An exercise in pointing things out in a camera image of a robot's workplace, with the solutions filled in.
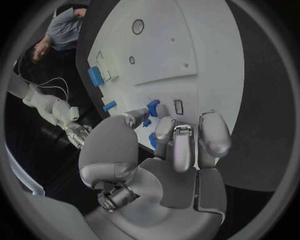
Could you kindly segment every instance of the circular hole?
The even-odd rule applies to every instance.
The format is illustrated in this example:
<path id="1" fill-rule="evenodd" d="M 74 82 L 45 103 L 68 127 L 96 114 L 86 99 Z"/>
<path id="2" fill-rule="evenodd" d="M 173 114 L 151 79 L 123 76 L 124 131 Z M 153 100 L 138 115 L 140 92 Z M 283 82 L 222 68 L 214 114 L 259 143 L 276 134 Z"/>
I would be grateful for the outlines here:
<path id="1" fill-rule="evenodd" d="M 144 22 L 141 19 L 137 19 L 132 24 L 132 31 L 135 35 L 141 34 L 144 30 Z"/>
<path id="2" fill-rule="evenodd" d="M 130 56 L 130 57 L 129 57 L 129 62 L 130 62 L 131 64 L 135 64 L 135 63 L 136 63 L 136 60 L 135 60 L 135 58 L 134 58 L 133 56 Z"/>

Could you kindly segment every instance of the man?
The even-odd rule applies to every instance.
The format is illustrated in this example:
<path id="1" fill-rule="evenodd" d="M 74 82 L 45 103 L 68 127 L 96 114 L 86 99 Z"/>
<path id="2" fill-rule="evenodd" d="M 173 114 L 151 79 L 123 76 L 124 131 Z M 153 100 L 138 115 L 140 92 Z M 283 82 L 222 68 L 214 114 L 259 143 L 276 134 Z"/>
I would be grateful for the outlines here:
<path id="1" fill-rule="evenodd" d="M 33 47 L 31 60 L 34 63 L 42 60 L 50 48 L 57 51 L 75 48 L 86 11 L 85 8 L 71 7 L 54 17 L 45 37 Z"/>

